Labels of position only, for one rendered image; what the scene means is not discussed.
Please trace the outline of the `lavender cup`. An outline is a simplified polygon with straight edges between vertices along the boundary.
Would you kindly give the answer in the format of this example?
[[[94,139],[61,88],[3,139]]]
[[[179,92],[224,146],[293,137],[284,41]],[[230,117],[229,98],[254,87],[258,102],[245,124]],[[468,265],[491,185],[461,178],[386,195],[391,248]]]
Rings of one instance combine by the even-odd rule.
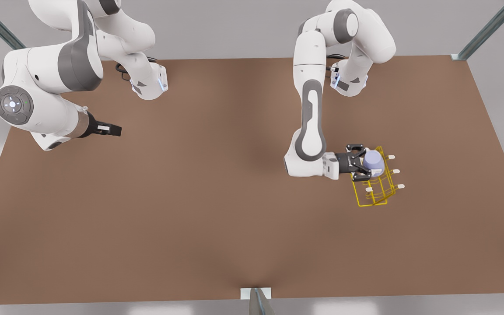
[[[379,177],[385,171],[385,161],[379,151],[366,149],[363,166],[371,171],[371,177]]]

